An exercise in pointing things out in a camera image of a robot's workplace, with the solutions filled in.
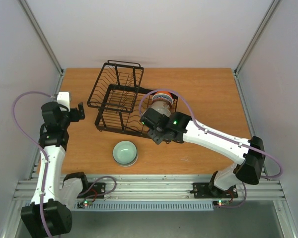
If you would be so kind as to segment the plain white bowl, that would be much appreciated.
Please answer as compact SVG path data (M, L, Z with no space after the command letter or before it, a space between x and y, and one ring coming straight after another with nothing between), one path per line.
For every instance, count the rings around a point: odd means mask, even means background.
M171 106L167 101L155 101L151 104L151 108L167 117L171 115Z

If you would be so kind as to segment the red patterned bowl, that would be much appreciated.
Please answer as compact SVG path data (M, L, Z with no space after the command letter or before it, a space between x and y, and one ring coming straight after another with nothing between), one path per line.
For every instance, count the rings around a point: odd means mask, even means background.
M170 107L172 107L173 105L173 98L171 99L169 97L152 97L152 103L156 101L163 101L167 103Z

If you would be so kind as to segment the white bowl with orange outside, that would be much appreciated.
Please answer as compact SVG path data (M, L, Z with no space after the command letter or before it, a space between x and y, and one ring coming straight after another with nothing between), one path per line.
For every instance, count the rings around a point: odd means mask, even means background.
M166 91L158 91L153 95L153 97L169 97L172 99L172 95Z

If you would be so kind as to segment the light green ceramic bowl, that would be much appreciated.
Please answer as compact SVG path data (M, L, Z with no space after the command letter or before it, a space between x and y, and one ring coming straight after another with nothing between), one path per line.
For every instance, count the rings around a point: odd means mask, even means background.
M117 164L123 167L133 165L138 159L138 150L131 141L120 141L113 148L113 158Z

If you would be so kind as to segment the black wire dish rack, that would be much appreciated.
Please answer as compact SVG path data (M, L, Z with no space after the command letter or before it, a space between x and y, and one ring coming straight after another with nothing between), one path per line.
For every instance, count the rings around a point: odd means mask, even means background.
M98 109L99 131L150 138L139 115L140 101L151 91L141 87L143 74L139 63L108 60L103 64L87 100L89 107Z

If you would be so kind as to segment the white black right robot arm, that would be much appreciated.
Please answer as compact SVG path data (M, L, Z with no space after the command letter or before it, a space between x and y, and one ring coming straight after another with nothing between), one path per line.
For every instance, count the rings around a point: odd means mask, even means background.
M265 161L263 141L259 137L250 140L234 137L205 126L184 113L174 112L166 116L152 108L143 113L140 121L149 128L148 135L156 144L162 141L193 143L232 160L232 165L213 173L207 188L211 197L221 197L240 182L259 183Z

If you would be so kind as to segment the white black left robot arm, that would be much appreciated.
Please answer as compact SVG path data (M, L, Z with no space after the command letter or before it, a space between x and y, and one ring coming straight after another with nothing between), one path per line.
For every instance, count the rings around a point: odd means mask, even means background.
M41 107L44 123L40 128L41 166L35 193L21 209L21 219L33 238L51 238L72 229L72 209L77 197L86 197L90 185L83 172L61 179L61 168L69 140L68 127L85 118L83 103L70 108L58 102Z

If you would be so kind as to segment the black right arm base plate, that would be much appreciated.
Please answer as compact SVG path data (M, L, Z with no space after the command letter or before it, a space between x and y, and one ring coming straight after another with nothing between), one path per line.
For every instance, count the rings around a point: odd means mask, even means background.
M221 190L207 182L195 182L192 184L193 188L190 191L194 198L238 198L236 186L231 186L228 190Z

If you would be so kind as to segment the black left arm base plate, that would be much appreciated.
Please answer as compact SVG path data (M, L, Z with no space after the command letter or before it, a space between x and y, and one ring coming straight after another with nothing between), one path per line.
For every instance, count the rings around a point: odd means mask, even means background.
M91 196L91 198L94 198L96 195L97 199L104 198L103 193L106 191L106 183L97 182L93 185L91 189L89 189L91 185L92 183L89 182L87 188L82 191L83 195L79 195L78 198L86 198L89 196Z

